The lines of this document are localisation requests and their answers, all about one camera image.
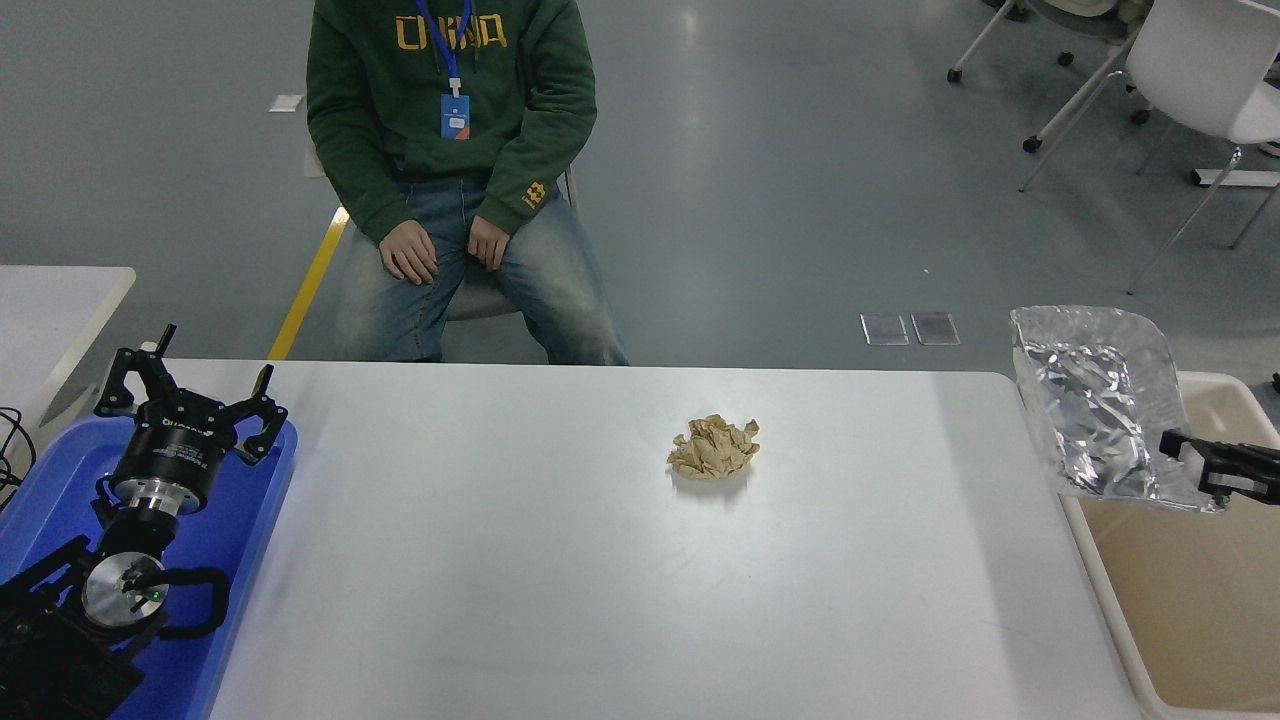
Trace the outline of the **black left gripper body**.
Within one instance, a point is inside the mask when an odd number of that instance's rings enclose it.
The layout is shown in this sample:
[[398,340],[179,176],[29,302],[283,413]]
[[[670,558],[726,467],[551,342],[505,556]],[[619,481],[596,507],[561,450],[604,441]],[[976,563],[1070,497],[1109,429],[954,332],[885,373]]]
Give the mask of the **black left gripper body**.
[[113,493],[132,496],[142,483],[160,480],[191,496],[210,496],[236,442],[236,423],[220,414],[173,418],[155,407],[141,409],[134,434],[113,473]]

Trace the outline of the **person's right hand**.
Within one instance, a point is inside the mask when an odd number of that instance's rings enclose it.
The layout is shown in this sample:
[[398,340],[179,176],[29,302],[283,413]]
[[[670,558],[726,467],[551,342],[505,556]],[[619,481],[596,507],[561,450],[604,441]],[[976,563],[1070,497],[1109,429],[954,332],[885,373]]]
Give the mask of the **person's right hand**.
[[394,279],[430,284],[438,275],[436,250],[420,222],[401,222],[379,242],[381,264]]

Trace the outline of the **person's left hand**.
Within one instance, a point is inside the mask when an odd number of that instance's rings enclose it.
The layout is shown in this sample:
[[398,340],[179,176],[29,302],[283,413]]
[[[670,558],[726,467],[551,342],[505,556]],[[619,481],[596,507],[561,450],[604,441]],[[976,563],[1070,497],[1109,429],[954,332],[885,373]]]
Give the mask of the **person's left hand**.
[[467,252],[488,272],[498,272],[509,242],[511,233],[484,217],[476,215],[468,232]]

